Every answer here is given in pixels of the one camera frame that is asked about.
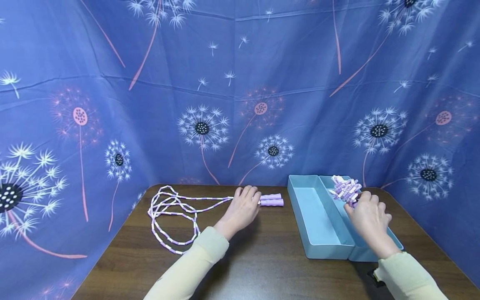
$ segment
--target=right hand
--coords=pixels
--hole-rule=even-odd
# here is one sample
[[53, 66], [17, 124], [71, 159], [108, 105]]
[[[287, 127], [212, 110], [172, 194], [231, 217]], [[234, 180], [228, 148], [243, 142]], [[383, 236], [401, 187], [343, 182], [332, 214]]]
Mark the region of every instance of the right hand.
[[386, 259], [401, 252], [387, 234], [392, 215], [385, 213], [386, 205], [379, 202], [377, 195], [362, 192], [355, 209], [348, 204], [344, 208], [355, 230], [379, 258]]

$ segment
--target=hand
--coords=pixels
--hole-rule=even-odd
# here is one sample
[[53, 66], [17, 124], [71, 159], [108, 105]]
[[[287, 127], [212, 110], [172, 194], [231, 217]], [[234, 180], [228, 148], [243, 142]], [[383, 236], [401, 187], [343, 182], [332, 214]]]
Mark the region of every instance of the hand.
[[237, 188], [227, 212], [214, 228], [227, 240], [230, 240], [235, 233], [247, 227], [258, 214], [260, 209], [260, 196], [257, 187], [246, 186]]
[[392, 215], [385, 213], [386, 205], [379, 202], [377, 195], [362, 192], [355, 209], [348, 204], [344, 208], [355, 230], [379, 258], [386, 259], [401, 252], [387, 234]]

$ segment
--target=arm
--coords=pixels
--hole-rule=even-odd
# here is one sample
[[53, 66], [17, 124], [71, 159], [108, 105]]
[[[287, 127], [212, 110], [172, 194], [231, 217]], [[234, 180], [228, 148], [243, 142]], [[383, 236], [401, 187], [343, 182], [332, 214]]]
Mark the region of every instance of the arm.
[[237, 188], [230, 206], [214, 227], [207, 227], [192, 247], [153, 285], [144, 300], [188, 300], [227, 252], [228, 241], [257, 216], [262, 193], [256, 187]]
[[190, 299], [207, 272], [225, 255], [228, 245], [219, 230], [207, 227], [153, 285], [144, 300]]
[[380, 259], [374, 274], [396, 300], [447, 300], [432, 276], [406, 252]]
[[363, 192], [355, 209], [344, 206], [350, 220], [379, 258], [374, 275], [396, 300], [446, 300], [434, 279], [410, 254], [401, 252], [387, 234], [392, 216], [378, 196]]

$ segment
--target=finger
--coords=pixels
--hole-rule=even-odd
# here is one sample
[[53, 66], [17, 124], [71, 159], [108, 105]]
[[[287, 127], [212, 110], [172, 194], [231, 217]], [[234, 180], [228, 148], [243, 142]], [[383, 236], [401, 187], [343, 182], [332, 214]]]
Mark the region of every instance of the finger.
[[350, 207], [350, 205], [348, 205], [348, 203], [345, 203], [345, 205], [343, 206], [343, 208], [345, 208], [345, 211], [347, 212], [348, 217], [349, 217], [349, 218], [352, 218], [353, 212], [354, 212], [353, 208]]
[[250, 190], [248, 191], [248, 194], [247, 194], [247, 200], [252, 200], [253, 196], [255, 195], [255, 193], [258, 191], [258, 188], [256, 186], [254, 187], [251, 187]]
[[251, 187], [251, 185], [247, 185], [246, 187], [244, 187], [243, 191], [241, 192], [241, 197], [246, 197]]
[[237, 187], [237, 189], [235, 190], [235, 197], [236, 198], [240, 197], [240, 194], [241, 194], [242, 190], [243, 189], [241, 187]]
[[359, 202], [368, 202], [370, 201], [371, 196], [372, 196], [372, 193], [370, 193], [369, 191], [364, 191], [360, 195]]
[[385, 205], [385, 203], [380, 202], [378, 204], [378, 208], [380, 209], [380, 211], [385, 212], [385, 209], [387, 208], [387, 206]]
[[378, 196], [377, 195], [372, 195], [371, 198], [370, 198], [370, 202], [378, 204]]
[[253, 195], [252, 202], [257, 204], [260, 201], [261, 196], [262, 192], [256, 192], [255, 195]]

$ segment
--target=beaded jump rope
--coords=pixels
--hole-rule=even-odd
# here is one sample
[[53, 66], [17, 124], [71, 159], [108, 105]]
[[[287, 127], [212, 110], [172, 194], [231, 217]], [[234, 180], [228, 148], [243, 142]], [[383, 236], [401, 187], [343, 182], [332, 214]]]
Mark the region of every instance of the beaded jump rope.
[[[165, 200], [159, 200], [160, 196], [167, 196]], [[183, 203], [180, 199], [184, 200], [218, 200], [218, 203], [215, 203], [214, 205], [205, 208], [205, 209], [195, 209], [192, 206]], [[161, 187], [158, 192], [156, 193], [155, 196], [153, 196], [152, 201], [150, 202], [150, 208], [148, 209], [148, 215], [152, 219], [152, 233], [156, 237], [156, 239], [160, 242], [160, 244], [165, 247], [168, 251], [172, 252], [173, 254], [179, 254], [182, 255], [185, 253], [185, 251], [178, 251], [170, 247], [169, 245], [165, 244], [163, 242], [162, 238], [159, 236], [157, 229], [163, 236], [172, 244], [179, 245], [179, 246], [185, 246], [188, 244], [193, 243], [193, 240], [200, 234], [200, 229], [198, 228], [197, 225], [197, 217], [198, 213], [206, 212], [212, 208], [215, 208], [227, 201], [232, 200], [233, 197], [223, 197], [223, 198], [212, 198], [212, 197], [186, 197], [186, 196], [180, 196], [177, 191], [175, 191], [171, 186], [166, 185], [164, 187]], [[259, 204], [261, 206], [283, 206], [283, 199], [281, 194], [272, 194], [272, 195], [262, 195], [260, 197]], [[177, 213], [177, 212], [168, 212], [166, 211], [170, 206], [180, 206], [183, 211], [185, 211], [188, 214], [194, 214], [194, 217], [190, 217], [184, 213]], [[162, 230], [160, 225], [157, 223], [156, 218], [160, 217], [161, 215], [168, 215], [168, 216], [182, 216], [193, 223], [193, 236], [190, 240], [185, 241], [185, 242], [179, 242], [174, 239], [172, 239], [168, 233]]]
[[358, 180], [345, 180], [341, 176], [332, 176], [332, 180], [335, 184], [335, 188], [328, 190], [333, 198], [336, 200], [341, 200], [347, 202], [350, 207], [357, 207], [357, 202], [359, 200], [359, 195], [361, 193], [361, 184]]

